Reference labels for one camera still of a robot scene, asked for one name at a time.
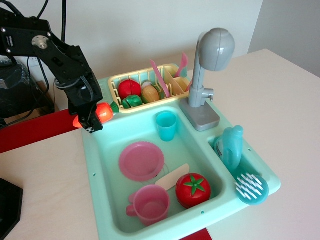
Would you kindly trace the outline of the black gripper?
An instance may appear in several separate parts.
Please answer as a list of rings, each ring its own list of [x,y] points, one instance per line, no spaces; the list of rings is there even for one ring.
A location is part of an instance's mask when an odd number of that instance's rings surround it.
[[[92,72],[65,82],[56,79],[55,86],[67,95],[71,115],[77,115],[81,107],[87,104],[98,104],[103,99],[100,85]],[[81,116],[79,123],[90,134],[103,129],[103,125],[95,113],[88,117]]]

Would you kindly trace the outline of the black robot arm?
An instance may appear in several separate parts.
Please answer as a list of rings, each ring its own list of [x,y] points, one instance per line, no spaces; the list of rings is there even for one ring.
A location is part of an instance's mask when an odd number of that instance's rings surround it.
[[[6,0],[2,4],[7,9],[0,10],[0,54],[39,58],[65,92],[69,112],[78,116],[80,126],[89,133],[102,130],[96,110],[103,94],[81,48],[56,37],[48,21],[25,17]]]

